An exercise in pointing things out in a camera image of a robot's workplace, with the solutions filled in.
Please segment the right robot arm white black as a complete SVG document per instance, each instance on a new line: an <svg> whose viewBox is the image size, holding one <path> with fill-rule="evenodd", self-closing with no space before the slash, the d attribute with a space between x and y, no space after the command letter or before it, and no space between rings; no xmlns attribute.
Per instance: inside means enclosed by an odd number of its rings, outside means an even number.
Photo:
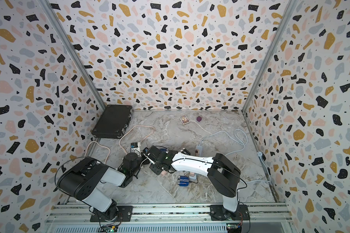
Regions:
<svg viewBox="0 0 350 233"><path fill-rule="evenodd" d="M212 220L227 219L242 220L243 213L239 210L238 192L247 188L246 182L242 187L241 171L223 154L214 157L197 157L189 151L159 149L152 146L143 151L143 155L150 161L150 169L157 175L163 171L185 171L207 177L216 191L222 195L223 205L212 206L210 216Z"/></svg>

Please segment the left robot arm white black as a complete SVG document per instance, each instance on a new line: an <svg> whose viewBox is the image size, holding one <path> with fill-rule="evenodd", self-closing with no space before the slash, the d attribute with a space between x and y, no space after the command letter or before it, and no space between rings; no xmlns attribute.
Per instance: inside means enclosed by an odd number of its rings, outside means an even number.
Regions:
<svg viewBox="0 0 350 233"><path fill-rule="evenodd" d="M124 217L119 213L116 201L106 196L97 186L100 183L110 183L121 188L127 187L134 177L138 177L143 161L142 156L131 152L114 169L95 158L83 157L59 179L55 179L55 183L63 193L90 206L93 213L91 222L121 221Z"/></svg>

